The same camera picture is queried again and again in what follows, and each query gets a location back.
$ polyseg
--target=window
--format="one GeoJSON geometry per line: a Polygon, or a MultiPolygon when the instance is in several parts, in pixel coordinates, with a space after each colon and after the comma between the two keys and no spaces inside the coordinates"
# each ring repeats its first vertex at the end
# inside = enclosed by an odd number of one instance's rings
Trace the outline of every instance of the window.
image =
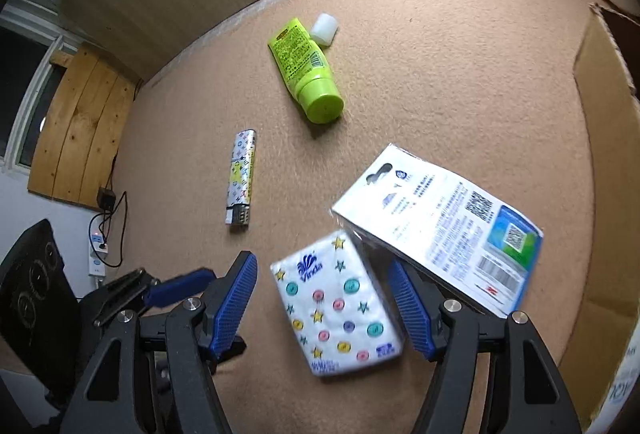
{"type": "Polygon", "coordinates": [[[14,120],[47,47],[0,27],[0,156],[4,156],[14,120]]]}
{"type": "Polygon", "coordinates": [[[65,71],[66,69],[61,66],[52,65],[51,67],[51,73],[42,92],[40,93],[38,105],[33,111],[27,135],[25,136],[24,143],[22,144],[20,160],[18,162],[20,165],[27,167],[31,166],[33,153],[36,151],[36,144],[38,143],[38,137],[40,136],[40,132],[44,126],[44,119],[47,116],[47,111],[49,110],[49,106],[53,100],[53,95],[56,94],[56,89],[60,84],[60,80],[62,80],[62,77],[65,75],[65,71]]]}
{"type": "Polygon", "coordinates": [[[8,0],[0,12],[0,166],[29,172],[56,89],[66,69],[57,50],[74,54],[84,38],[60,27],[53,0],[8,0]]]}

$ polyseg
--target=metal screw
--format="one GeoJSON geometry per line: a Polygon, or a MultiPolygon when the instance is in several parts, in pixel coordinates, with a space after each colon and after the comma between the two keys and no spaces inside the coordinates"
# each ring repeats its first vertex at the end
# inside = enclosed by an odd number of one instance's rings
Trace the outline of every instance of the metal screw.
{"type": "Polygon", "coordinates": [[[462,309],[462,304],[455,299],[447,299],[444,301],[444,309],[449,313],[455,313],[462,309]]]}
{"type": "Polygon", "coordinates": [[[524,311],[514,311],[511,314],[511,318],[516,322],[516,324],[526,324],[527,321],[529,321],[529,317],[527,317],[527,314],[524,311]]]}
{"type": "Polygon", "coordinates": [[[198,297],[189,297],[182,303],[182,307],[189,311],[194,311],[200,307],[200,299],[198,297]]]}
{"type": "Polygon", "coordinates": [[[118,322],[129,322],[133,318],[133,311],[130,309],[123,309],[118,313],[118,322]]]}

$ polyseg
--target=green tube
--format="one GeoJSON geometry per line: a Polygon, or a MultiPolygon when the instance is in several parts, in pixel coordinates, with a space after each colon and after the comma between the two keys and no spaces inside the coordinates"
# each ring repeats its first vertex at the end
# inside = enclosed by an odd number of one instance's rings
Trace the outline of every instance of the green tube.
{"type": "Polygon", "coordinates": [[[340,116],[344,101],[329,64],[298,19],[291,19],[269,40],[269,48],[289,93],[311,122],[327,124],[340,116]]]}

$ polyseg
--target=window frame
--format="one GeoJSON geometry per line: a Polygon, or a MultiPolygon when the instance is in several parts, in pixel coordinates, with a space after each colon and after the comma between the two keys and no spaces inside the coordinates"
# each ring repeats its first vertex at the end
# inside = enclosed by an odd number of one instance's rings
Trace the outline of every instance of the window frame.
{"type": "Polygon", "coordinates": [[[28,176],[31,168],[20,163],[20,155],[33,113],[53,70],[49,59],[57,50],[75,55],[81,43],[89,39],[63,29],[53,0],[8,0],[0,12],[0,26],[48,46],[22,97],[4,156],[0,156],[0,171],[28,176]]]}

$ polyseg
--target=lighter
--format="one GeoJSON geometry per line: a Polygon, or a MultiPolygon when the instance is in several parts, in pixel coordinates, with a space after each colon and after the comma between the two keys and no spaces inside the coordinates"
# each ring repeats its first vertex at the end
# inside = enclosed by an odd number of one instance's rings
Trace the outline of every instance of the lighter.
{"type": "Polygon", "coordinates": [[[226,193],[226,224],[249,224],[251,185],[254,177],[255,131],[236,134],[231,153],[231,175],[226,193]]]}

